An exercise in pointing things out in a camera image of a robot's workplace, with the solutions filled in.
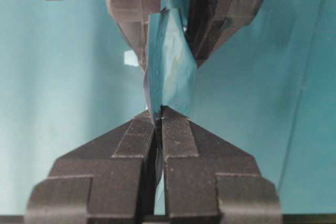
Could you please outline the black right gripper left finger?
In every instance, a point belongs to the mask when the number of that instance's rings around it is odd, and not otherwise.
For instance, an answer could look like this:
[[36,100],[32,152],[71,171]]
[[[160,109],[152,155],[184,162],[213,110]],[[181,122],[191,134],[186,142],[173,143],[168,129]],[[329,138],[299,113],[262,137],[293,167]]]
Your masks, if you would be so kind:
[[139,223],[154,212],[155,132],[144,111],[59,157],[37,184],[26,223]]

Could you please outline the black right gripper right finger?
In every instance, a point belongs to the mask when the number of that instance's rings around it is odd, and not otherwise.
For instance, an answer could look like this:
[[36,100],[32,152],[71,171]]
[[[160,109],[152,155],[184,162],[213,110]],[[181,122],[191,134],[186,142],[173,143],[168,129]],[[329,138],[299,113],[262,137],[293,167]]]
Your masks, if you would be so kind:
[[281,223],[273,183],[255,158],[165,106],[162,142],[171,223]]

